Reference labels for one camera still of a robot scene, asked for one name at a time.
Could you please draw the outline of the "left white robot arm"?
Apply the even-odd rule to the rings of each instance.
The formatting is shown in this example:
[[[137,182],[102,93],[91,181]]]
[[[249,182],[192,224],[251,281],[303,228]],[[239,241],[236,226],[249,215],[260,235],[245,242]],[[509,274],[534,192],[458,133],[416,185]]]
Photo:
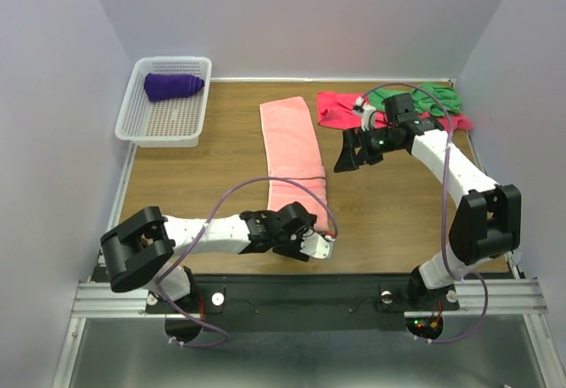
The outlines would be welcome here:
[[[169,305],[186,312],[196,304],[198,288],[191,270],[174,258],[272,251],[303,262],[326,259],[332,243],[315,231],[316,222],[299,202],[211,221],[166,216],[158,207],[147,207],[105,233],[101,248],[114,293],[146,289],[160,296],[164,290]]]

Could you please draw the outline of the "aluminium frame rail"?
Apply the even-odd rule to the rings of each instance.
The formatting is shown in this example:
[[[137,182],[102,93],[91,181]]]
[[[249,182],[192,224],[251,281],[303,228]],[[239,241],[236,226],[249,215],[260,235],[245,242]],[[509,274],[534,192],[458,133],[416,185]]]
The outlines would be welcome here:
[[[477,280],[455,285],[458,309],[443,308],[445,316],[545,315],[547,302],[540,284],[534,279],[490,279],[484,289]],[[81,283],[77,288],[71,317],[73,318],[137,318],[172,316],[147,303],[148,292],[113,293],[108,283]]]

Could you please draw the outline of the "pink towel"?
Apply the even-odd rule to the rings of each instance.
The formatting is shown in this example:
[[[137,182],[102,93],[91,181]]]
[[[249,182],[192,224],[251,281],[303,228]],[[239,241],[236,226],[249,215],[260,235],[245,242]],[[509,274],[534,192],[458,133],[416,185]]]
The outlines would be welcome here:
[[[300,96],[259,106],[268,175],[291,179],[304,186],[279,180],[269,182],[269,210],[277,211],[299,202],[317,216],[315,230],[335,233],[330,223],[326,196],[326,174],[309,107]]]

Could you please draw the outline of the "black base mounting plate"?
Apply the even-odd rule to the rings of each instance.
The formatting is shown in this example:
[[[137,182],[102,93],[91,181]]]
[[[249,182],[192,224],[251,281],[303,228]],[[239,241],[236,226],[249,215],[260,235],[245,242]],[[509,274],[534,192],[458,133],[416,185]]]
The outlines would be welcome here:
[[[407,316],[459,309],[440,291],[409,300],[409,275],[201,274],[205,320],[240,331],[404,331]]]

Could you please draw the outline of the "rolled purple towel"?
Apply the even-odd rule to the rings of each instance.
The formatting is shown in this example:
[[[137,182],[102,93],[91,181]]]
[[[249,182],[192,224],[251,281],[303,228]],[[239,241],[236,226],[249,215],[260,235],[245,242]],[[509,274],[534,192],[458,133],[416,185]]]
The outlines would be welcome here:
[[[204,88],[205,80],[190,74],[149,73],[143,86],[148,99],[157,103],[196,95]]]

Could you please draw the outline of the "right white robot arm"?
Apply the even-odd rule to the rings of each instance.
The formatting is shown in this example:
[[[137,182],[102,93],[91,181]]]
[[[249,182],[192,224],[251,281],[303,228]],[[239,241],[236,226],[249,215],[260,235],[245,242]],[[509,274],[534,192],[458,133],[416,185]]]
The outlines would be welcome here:
[[[375,107],[363,95],[356,98],[352,111],[361,125],[343,131],[333,170],[355,171],[405,149],[441,182],[442,200],[454,201],[455,216],[441,218],[440,251],[411,272],[406,294],[411,306],[428,308],[471,270],[518,248],[522,196],[486,176],[455,146],[449,122],[420,117],[410,94],[390,96],[384,107],[386,124],[376,127]]]

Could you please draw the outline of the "red towel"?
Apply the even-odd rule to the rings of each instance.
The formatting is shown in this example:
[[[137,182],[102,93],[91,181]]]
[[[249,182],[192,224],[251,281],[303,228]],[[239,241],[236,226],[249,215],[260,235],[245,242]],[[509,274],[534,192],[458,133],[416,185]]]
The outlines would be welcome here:
[[[332,129],[347,130],[360,127],[362,118],[352,112],[356,99],[360,94],[339,94],[336,92],[321,92],[317,94],[317,121],[320,126]],[[386,114],[378,110],[374,116],[377,128],[386,126]],[[445,116],[435,117],[449,128]],[[452,114],[451,121],[456,130],[470,131],[473,129],[471,120],[463,114]]]

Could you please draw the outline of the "white perforated plastic basket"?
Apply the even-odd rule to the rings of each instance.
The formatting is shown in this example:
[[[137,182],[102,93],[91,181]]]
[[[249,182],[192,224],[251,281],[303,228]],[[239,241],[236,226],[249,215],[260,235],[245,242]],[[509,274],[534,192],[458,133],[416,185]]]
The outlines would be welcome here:
[[[203,130],[212,62],[207,57],[145,57],[134,64],[114,133],[141,148],[194,148]],[[204,81],[189,98],[152,102],[146,76],[191,75]]]

